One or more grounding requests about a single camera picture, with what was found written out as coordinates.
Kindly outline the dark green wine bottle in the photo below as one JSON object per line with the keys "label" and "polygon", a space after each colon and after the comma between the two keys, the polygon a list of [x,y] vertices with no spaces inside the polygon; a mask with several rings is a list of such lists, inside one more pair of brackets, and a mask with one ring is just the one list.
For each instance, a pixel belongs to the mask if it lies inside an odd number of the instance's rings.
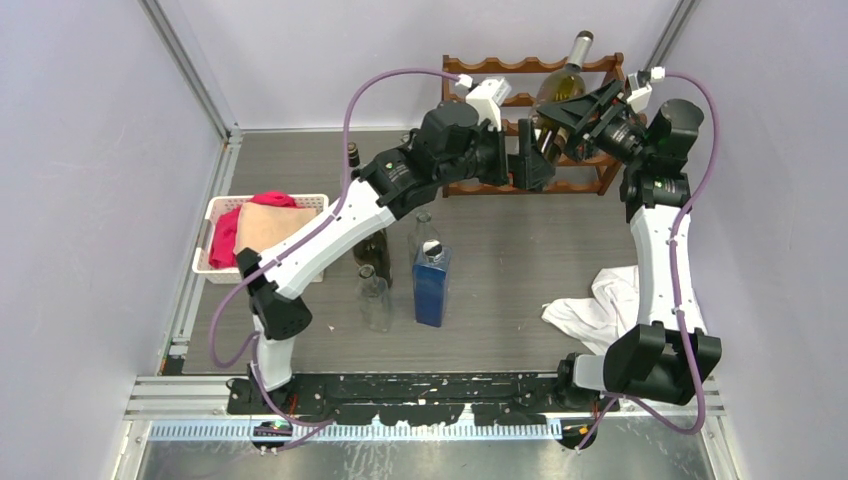
{"label": "dark green wine bottle", "polygon": [[566,63],[544,79],[531,109],[539,149],[544,158],[554,166],[563,155],[567,135],[555,124],[542,118],[537,110],[546,103],[565,101],[586,92],[582,71],[593,41],[594,34],[589,30],[582,30],[576,35]]}

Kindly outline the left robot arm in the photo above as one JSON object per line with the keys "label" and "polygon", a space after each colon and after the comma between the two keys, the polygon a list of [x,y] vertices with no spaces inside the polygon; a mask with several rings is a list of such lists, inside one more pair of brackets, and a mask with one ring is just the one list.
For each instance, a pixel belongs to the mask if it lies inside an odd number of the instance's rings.
{"label": "left robot arm", "polygon": [[547,186],[556,164],[541,152],[532,121],[520,120],[518,131],[518,151],[511,154],[498,118],[484,119],[463,102],[442,102],[407,142],[347,174],[341,196],[297,233],[262,252],[238,254],[259,331],[252,391],[257,405],[277,413],[290,403],[294,339],[312,321],[301,295],[355,244],[432,202],[445,185],[476,179],[531,192]]}

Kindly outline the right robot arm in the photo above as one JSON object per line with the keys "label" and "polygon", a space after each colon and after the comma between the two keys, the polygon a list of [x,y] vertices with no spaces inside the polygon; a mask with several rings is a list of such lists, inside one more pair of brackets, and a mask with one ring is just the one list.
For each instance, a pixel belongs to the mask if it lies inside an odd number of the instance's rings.
{"label": "right robot arm", "polygon": [[555,384],[558,403],[582,409],[593,396],[618,394],[685,405],[703,391],[722,342],[706,333],[688,261],[694,198],[683,168],[704,121],[684,99],[666,101],[650,123],[611,82],[591,93],[546,103],[538,115],[565,133],[565,151],[596,148],[625,170],[620,199],[635,242],[639,274],[636,324],[602,354],[571,354]]}

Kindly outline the blue square glass bottle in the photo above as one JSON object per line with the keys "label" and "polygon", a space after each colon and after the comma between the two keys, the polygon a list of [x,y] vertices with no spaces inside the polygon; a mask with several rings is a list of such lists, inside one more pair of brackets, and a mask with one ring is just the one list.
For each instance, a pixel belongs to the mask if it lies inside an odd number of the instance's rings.
{"label": "blue square glass bottle", "polygon": [[415,321],[439,328],[445,315],[449,291],[452,249],[437,239],[425,240],[417,251],[413,266]]}

